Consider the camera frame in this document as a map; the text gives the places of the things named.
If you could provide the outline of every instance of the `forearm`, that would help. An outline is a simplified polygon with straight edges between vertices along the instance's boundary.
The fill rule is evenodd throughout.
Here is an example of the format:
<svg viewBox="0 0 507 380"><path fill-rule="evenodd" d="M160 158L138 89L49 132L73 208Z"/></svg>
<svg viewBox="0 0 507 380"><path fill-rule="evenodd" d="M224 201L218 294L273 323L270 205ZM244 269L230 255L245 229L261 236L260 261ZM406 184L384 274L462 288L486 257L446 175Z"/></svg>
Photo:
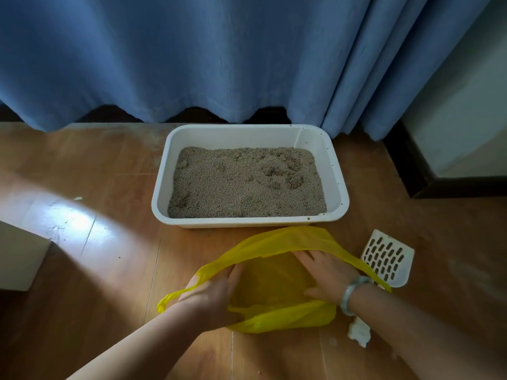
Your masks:
<svg viewBox="0 0 507 380"><path fill-rule="evenodd" d="M204 330L203 318L179 302L90 361L69 379L165 379Z"/></svg>
<svg viewBox="0 0 507 380"><path fill-rule="evenodd" d="M454 327L368 284L349 308L377 332L423 380L505 378L499 361Z"/></svg>

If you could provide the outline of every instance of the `white slotted scoop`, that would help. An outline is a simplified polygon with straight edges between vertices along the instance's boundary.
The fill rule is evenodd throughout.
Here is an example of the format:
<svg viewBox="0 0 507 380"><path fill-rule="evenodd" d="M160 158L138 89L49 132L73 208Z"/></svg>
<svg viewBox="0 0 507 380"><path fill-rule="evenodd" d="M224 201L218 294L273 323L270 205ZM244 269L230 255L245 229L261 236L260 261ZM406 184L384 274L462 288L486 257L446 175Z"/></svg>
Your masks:
<svg viewBox="0 0 507 380"><path fill-rule="evenodd" d="M413 259L413 248L379 230L373 231L361 255L361 260L393 288L403 287L407 283ZM366 348L371 338L370 327L355 317L349 326L348 337Z"/></svg>

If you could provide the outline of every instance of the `litter box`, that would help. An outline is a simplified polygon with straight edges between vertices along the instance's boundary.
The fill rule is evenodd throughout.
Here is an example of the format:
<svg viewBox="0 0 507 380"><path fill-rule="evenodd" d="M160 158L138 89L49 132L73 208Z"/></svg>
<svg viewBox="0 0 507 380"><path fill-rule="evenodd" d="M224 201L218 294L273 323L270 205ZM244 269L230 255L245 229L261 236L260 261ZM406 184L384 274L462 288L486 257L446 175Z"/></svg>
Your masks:
<svg viewBox="0 0 507 380"><path fill-rule="evenodd" d="M180 151L188 146L205 149L307 149L315 158L327 212L316 216L171 218L167 207L172 196L174 170ZM188 124L178 127L165 142L152 199L152 211L157 219L183 228L281 226L335 221L345 214L348 206L347 189L331 139L322 129L311 125Z"/></svg>

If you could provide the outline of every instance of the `yellow plastic bag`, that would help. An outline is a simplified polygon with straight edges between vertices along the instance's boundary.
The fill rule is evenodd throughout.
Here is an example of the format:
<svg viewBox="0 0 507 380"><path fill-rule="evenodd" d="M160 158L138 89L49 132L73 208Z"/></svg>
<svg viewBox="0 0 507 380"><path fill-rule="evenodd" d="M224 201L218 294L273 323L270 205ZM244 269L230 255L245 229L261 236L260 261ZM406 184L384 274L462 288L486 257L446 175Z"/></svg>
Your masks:
<svg viewBox="0 0 507 380"><path fill-rule="evenodd" d="M278 329L326 325L336 315L336 305L308 300L306 288L315 280L290 251L320 250L328 252L371 276L387 291L381 280L362 260L352 256L322 228L291 226L265 232L243 240L215 261L197 271L199 280L193 287L165 296L157 311L165 311L167 303L212 278L222 269L246 262L241 280L229 304L229 310L245 316L245 320L229 326L245 333L262 333Z"/></svg>

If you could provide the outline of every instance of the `person's left hand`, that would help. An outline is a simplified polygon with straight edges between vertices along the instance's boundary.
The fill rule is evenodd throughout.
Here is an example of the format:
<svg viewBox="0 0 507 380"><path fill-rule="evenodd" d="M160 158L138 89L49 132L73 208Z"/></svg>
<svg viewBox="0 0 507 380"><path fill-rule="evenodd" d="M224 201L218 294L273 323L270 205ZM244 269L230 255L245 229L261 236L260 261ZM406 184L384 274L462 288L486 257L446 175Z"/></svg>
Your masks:
<svg viewBox="0 0 507 380"><path fill-rule="evenodd" d="M227 267L196 289L181 294L178 302L195 307L195 311L200 314L205 323L205 330L218 329L239 323L243 321L243 315L229 312L227 307L242 272L242 263ZM186 288L194 286L197 280L199 280L199 276L193 276Z"/></svg>

